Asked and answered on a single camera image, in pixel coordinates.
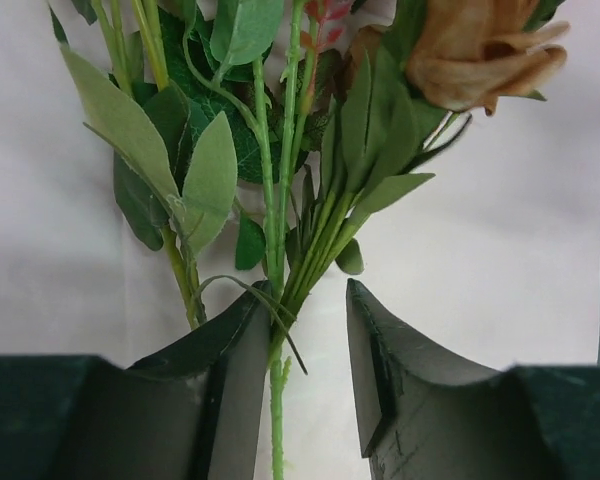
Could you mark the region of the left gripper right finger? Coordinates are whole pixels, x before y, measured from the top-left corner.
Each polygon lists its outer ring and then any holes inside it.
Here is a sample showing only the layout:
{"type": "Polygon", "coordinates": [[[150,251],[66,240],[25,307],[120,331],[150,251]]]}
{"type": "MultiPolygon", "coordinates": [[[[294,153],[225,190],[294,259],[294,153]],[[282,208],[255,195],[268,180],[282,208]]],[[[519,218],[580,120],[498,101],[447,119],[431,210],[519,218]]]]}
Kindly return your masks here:
{"type": "Polygon", "coordinates": [[[600,479],[600,366],[497,371],[347,284],[362,456],[375,479],[600,479]]]}

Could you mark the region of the brown dried rose bunch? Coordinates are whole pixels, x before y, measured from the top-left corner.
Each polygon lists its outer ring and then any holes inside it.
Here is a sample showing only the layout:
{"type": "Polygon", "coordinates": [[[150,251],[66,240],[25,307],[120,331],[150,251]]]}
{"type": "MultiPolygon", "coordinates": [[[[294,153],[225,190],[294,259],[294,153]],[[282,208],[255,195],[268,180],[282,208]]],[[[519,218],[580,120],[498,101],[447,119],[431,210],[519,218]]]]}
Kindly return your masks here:
{"type": "Polygon", "coordinates": [[[436,131],[493,115],[503,97],[538,98],[564,65],[555,1],[400,1],[388,26],[354,36],[322,136],[320,182],[287,234],[290,275],[269,357],[329,267],[363,271],[356,236],[369,218],[429,180],[436,131]]]}

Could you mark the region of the pink flower bunch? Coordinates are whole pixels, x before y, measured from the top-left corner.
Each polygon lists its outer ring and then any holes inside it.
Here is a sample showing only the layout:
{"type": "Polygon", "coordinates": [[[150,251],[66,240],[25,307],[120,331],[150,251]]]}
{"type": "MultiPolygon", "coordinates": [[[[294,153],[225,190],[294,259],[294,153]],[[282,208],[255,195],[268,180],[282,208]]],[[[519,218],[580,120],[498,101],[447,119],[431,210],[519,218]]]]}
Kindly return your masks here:
{"type": "Polygon", "coordinates": [[[114,151],[114,196],[136,237],[165,250],[191,328],[207,317],[197,259],[232,210],[238,165],[229,120],[193,97],[181,20],[155,1],[131,4],[126,33],[119,1],[77,1],[101,29],[111,61],[103,72],[76,53],[57,16],[53,32],[86,114],[86,127],[114,151]]]}

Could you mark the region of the peach rose stem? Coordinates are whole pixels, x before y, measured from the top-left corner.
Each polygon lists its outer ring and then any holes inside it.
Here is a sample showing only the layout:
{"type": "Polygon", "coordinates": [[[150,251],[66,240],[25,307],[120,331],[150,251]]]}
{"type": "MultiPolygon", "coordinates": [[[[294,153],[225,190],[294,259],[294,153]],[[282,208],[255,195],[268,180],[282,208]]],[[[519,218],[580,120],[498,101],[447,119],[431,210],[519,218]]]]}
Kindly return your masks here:
{"type": "Polygon", "coordinates": [[[253,131],[260,148],[260,160],[264,188],[266,240],[265,257],[267,275],[272,282],[272,308],[274,330],[271,334],[268,360],[270,380],[271,415],[271,469],[274,479],[284,477],[283,449],[283,391],[291,365],[289,359],[282,359],[282,344],[288,341],[288,329],[296,320],[294,313],[286,311],[281,301],[285,286],[284,241],[287,227],[287,200],[291,196],[291,181],[295,173],[298,151],[304,134],[306,116],[312,107],[315,90],[315,70],[318,54],[333,44],[341,35],[340,27],[324,31],[324,26],[337,21],[352,8],[350,1],[295,1],[291,9],[291,33],[287,64],[282,77],[287,80],[286,106],[282,147],[279,163],[279,176],[273,178],[272,156],[270,152],[269,125],[266,102],[268,97],[264,83],[264,60],[258,46],[249,47],[241,56],[251,62],[255,88],[255,108],[250,109],[233,93],[222,87],[226,72],[238,63],[236,55],[229,51],[222,54],[218,68],[211,79],[200,73],[191,61],[189,51],[190,31],[195,21],[189,20],[182,39],[185,61],[196,80],[206,89],[225,98],[238,109],[253,131]]]}

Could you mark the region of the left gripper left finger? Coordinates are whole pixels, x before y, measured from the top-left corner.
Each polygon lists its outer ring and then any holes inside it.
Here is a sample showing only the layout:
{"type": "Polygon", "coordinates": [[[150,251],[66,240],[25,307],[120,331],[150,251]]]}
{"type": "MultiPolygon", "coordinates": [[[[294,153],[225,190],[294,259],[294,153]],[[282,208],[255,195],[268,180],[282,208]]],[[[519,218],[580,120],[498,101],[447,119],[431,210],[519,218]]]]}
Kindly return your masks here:
{"type": "Polygon", "coordinates": [[[269,329],[247,292],[129,368],[0,355],[0,479],[252,478],[269,329]]]}

